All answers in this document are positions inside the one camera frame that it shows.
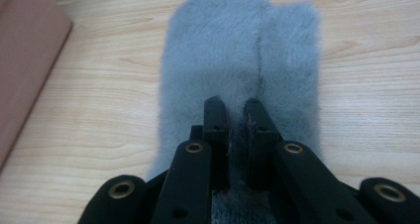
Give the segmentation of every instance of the light wood surface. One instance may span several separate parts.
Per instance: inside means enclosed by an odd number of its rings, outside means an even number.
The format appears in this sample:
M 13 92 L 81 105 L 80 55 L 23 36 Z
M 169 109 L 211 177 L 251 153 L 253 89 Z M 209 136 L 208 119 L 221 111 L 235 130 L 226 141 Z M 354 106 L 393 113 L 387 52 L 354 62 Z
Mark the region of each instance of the light wood surface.
M 1 172 L 0 223 L 76 223 L 107 179 L 146 173 L 183 1 L 56 0 L 74 28 Z M 384 176 L 420 195 L 420 0 L 313 1 L 325 164 L 354 187 Z

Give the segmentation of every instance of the wood grain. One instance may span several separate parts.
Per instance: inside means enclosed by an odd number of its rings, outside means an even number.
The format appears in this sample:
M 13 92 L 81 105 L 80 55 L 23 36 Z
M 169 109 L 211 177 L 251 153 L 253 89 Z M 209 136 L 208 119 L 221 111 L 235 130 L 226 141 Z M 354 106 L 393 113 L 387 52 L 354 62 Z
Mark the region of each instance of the wood grain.
M 145 174 L 165 29 L 183 1 L 56 0 L 73 32 L 0 175 L 0 223 L 75 223 L 104 181 Z M 352 186 L 385 176 L 420 195 L 420 0 L 312 1 L 324 162 Z

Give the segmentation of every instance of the brown box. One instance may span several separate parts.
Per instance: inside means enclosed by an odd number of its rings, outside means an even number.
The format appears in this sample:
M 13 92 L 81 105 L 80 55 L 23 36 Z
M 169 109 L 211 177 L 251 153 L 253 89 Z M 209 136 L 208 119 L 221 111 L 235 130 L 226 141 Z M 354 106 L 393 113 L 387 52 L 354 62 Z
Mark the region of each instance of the brown box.
M 0 0 L 0 167 L 70 29 L 53 0 Z

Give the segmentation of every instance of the metal ring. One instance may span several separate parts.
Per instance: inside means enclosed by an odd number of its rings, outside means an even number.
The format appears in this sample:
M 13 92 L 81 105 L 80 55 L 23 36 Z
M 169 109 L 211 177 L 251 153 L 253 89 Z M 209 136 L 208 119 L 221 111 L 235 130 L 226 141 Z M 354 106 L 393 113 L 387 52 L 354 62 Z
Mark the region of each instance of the metal ring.
M 299 145 L 289 143 L 284 146 L 284 149 L 287 150 L 289 153 L 300 154 L 303 152 L 303 148 Z
M 407 199 L 404 193 L 388 184 L 378 183 L 373 187 L 373 189 L 377 194 L 379 194 L 379 196 L 389 201 L 403 202 Z
M 132 194 L 134 189 L 134 183 L 129 179 L 124 179 L 112 185 L 108 194 L 114 199 L 121 199 Z
M 203 146 L 198 144 L 198 143 L 192 143 L 192 144 L 188 144 L 185 147 L 185 150 L 189 153 L 199 153 L 201 151 L 203 151 Z

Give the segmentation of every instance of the fuzzy fabric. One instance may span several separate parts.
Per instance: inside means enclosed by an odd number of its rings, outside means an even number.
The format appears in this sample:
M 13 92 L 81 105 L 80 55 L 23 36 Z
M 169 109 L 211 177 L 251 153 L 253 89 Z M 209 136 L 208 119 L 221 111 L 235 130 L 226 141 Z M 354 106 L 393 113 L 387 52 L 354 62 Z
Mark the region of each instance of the fuzzy fabric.
M 227 193 L 213 196 L 212 223 L 275 223 L 266 193 L 245 184 L 245 102 L 258 98 L 286 140 L 318 145 L 317 13 L 310 3 L 188 0 L 170 19 L 160 71 L 159 149 L 148 178 L 169 168 L 176 147 L 201 125 L 218 95 L 231 129 Z

